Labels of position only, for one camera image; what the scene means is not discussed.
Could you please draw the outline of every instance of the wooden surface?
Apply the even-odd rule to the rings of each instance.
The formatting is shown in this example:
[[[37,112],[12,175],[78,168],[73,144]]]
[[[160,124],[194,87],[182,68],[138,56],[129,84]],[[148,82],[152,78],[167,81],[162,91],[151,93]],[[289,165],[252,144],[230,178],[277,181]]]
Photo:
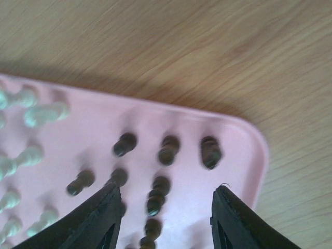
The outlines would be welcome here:
[[[0,71],[251,121],[257,213],[332,248],[332,1],[2,0]]]

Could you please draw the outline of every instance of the pink massage mat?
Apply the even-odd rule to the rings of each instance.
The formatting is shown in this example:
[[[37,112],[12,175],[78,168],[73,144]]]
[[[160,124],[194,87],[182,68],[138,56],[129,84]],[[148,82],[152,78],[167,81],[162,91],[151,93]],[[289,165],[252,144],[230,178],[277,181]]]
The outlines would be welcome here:
[[[139,248],[147,220],[147,195],[156,176],[167,176],[172,185],[155,217],[162,222],[156,241],[159,249],[213,248],[212,194],[223,183],[255,208],[268,166],[268,146],[262,134],[241,118],[8,75],[0,75],[0,85],[12,93],[24,87],[34,89],[38,105],[64,101],[70,107],[66,119],[39,128],[24,125],[26,108],[2,111],[7,122],[0,129],[2,155],[17,157],[30,145],[40,146],[45,153],[41,163],[20,167],[0,182],[0,198],[9,189],[22,196],[17,206],[0,214],[0,231],[11,217],[23,223],[22,230],[7,240],[13,245],[27,239],[26,230],[43,210],[53,208],[59,218],[64,217],[102,188],[119,166],[129,178],[120,188],[127,211],[118,249]],[[137,146],[117,158],[113,145],[125,132],[136,135]],[[178,137],[180,149],[174,163],[165,167],[157,153],[167,135]],[[205,136],[215,137],[224,154],[212,170],[201,162],[200,141]],[[91,169],[95,182],[77,196],[69,196],[66,187],[82,169]]]

